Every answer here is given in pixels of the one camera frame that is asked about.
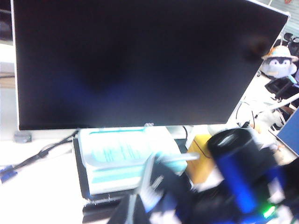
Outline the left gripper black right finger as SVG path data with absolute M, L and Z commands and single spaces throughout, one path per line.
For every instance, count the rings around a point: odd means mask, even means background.
M 131 195 L 129 199 L 129 223 L 150 224 L 142 200 L 139 195 Z

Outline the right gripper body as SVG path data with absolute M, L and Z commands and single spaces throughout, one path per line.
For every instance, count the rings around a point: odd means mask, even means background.
M 192 197 L 188 183 L 173 172 L 167 163 L 194 159 L 195 155 L 178 154 L 163 156 L 151 154 L 144 164 L 142 178 L 139 185 L 139 196 L 145 212 L 149 213 L 167 193 L 174 197 L 178 208 L 186 211 L 191 208 Z

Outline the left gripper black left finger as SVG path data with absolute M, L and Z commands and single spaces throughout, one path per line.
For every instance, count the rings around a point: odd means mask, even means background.
M 134 223 L 134 195 L 128 195 L 119 204 L 114 214 L 109 219 L 110 224 Z

